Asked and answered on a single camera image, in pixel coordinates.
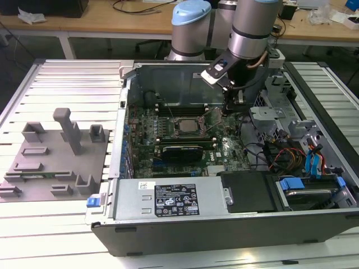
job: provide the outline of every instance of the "floor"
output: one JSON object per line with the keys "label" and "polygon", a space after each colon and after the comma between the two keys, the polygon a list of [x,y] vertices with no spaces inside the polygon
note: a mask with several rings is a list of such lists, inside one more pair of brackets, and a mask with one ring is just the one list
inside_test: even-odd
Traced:
{"label": "floor", "polygon": [[[135,44],[139,41],[141,40],[112,39],[113,50],[109,52],[105,39],[71,39],[78,59],[153,59],[159,43],[143,45],[140,52],[136,53]],[[57,38],[21,36],[20,42],[36,58],[64,58]],[[332,54],[327,55],[329,48],[312,47],[308,56],[302,54],[305,46],[280,45],[278,48],[283,52],[287,61],[326,62],[344,83],[347,83],[354,71],[359,67],[359,58],[353,55],[355,48],[333,48]],[[163,48],[159,58],[167,56],[169,50],[170,47]],[[5,108],[25,77],[26,71],[32,62],[31,56],[14,38],[9,40],[7,47],[0,49],[0,112]],[[351,81],[349,88],[359,96],[359,73]]]}

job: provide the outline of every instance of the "gray base plate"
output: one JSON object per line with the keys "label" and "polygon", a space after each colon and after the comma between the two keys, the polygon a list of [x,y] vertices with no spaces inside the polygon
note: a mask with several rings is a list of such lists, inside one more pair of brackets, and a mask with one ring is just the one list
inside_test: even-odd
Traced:
{"label": "gray base plate", "polygon": [[[76,175],[81,175],[87,181],[91,174],[96,182],[95,193],[100,188],[103,164],[105,160],[109,131],[104,130],[104,143],[92,143],[88,130],[81,130],[81,155],[75,156],[67,142],[64,142],[62,131],[46,131],[39,134],[42,143],[27,143],[26,140],[17,153],[14,162],[8,172],[14,173],[16,163],[42,163],[41,172],[73,171]],[[23,156],[23,149],[29,147],[47,147],[48,155],[43,156]],[[73,189],[71,196],[54,196],[50,190],[53,184],[69,184]],[[0,197],[0,202],[26,202],[26,201],[63,201],[63,200],[85,200],[89,195],[81,195],[75,188],[75,180],[57,180],[56,178],[32,178],[25,182],[8,183],[4,181],[1,187],[9,185],[16,186],[22,192],[19,197]]]}

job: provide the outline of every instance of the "motherboard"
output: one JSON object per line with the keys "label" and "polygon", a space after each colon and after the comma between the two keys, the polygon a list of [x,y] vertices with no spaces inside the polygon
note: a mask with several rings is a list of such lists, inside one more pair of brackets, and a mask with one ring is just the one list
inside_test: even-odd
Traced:
{"label": "motherboard", "polygon": [[238,115],[222,117],[218,106],[127,111],[134,178],[208,177],[249,170],[238,135]]}

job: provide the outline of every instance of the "blue release latch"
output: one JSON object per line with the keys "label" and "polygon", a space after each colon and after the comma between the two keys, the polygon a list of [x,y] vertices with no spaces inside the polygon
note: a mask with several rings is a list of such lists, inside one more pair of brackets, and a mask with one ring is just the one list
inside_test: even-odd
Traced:
{"label": "blue release latch", "polygon": [[284,178],[280,181],[282,190],[288,189],[304,189],[304,185],[301,178]]}
{"label": "blue release latch", "polygon": [[100,207],[101,198],[89,197],[86,206],[91,207]]}
{"label": "blue release latch", "polygon": [[346,186],[346,182],[342,177],[337,177],[337,182],[341,188],[344,188]]}

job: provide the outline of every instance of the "warning label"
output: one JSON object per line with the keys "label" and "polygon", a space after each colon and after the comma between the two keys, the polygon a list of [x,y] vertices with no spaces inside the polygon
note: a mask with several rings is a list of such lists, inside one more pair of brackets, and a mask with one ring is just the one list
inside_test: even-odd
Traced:
{"label": "warning label", "polygon": [[196,185],[156,185],[155,214],[157,217],[199,215]]}

